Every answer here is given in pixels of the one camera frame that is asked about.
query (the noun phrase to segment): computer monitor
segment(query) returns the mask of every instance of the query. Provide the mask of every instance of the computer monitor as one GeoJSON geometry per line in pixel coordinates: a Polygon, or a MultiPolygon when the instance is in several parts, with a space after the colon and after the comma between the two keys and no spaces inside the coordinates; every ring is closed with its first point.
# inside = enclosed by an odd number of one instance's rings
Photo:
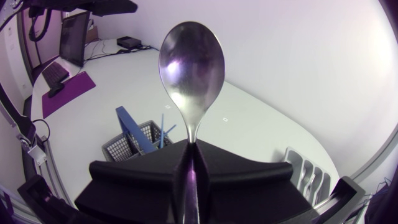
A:
{"type": "Polygon", "coordinates": [[[60,56],[82,67],[85,54],[85,40],[90,12],[82,12],[62,20],[60,56]]]}

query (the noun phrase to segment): spoon bowl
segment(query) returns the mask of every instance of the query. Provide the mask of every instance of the spoon bowl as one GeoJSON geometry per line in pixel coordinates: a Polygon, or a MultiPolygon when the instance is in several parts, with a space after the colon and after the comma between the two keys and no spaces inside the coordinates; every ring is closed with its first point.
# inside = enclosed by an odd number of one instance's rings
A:
{"type": "Polygon", "coordinates": [[[195,143],[200,121],[224,83],[220,43],[204,25],[183,22],[163,41],[159,72],[166,92],[184,119],[189,143],[195,143]]]}

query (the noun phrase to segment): mouse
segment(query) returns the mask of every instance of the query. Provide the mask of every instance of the mouse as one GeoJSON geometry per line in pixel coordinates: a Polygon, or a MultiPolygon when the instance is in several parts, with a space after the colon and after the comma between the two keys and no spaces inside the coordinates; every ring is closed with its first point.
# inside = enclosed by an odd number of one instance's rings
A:
{"type": "Polygon", "coordinates": [[[63,83],[58,83],[56,85],[54,85],[51,90],[49,91],[49,98],[54,97],[56,94],[58,94],[63,87],[65,87],[65,85],[63,83]]]}

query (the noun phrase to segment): desk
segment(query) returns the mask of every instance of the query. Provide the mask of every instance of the desk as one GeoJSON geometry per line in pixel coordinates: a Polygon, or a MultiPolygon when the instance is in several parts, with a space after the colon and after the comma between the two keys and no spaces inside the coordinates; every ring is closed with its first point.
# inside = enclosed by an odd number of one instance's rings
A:
{"type": "MultiPolygon", "coordinates": [[[[118,50],[116,40],[91,43],[85,58],[118,50]]],[[[159,53],[145,50],[88,61],[86,71],[96,87],[48,116],[50,144],[65,190],[74,201],[90,182],[88,166],[105,161],[101,146],[121,133],[115,109],[124,106],[138,124],[162,113],[164,127],[177,127],[169,137],[177,142],[187,138],[179,110],[166,94],[158,71],[159,53]]],[[[58,58],[56,61],[74,76],[79,68],[58,58]]],[[[34,85],[32,119],[43,118],[42,95],[49,91],[42,75],[34,85]]],[[[39,136],[46,127],[37,127],[39,136]]],[[[198,139],[247,159],[279,162],[288,146],[293,147],[331,176],[331,189],[339,179],[337,170],[321,144],[303,127],[244,91],[224,82],[223,89],[201,122],[198,139]]]]}

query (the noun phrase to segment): purple mouse pad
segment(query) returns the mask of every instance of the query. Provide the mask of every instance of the purple mouse pad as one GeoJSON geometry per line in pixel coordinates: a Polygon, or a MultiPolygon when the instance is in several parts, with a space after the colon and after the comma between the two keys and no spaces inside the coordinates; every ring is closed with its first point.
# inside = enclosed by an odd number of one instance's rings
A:
{"type": "Polygon", "coordinates": [[[43,118],[48,117],[54,111],[67,104],[69,101],[75,99],[81,94],[95,87],[95,83],[88,76],[86,72],[81,72],[78,75],[63,83],[65,87],[53,98],[49,98],[49,93],[42,97],[43,118]]]}

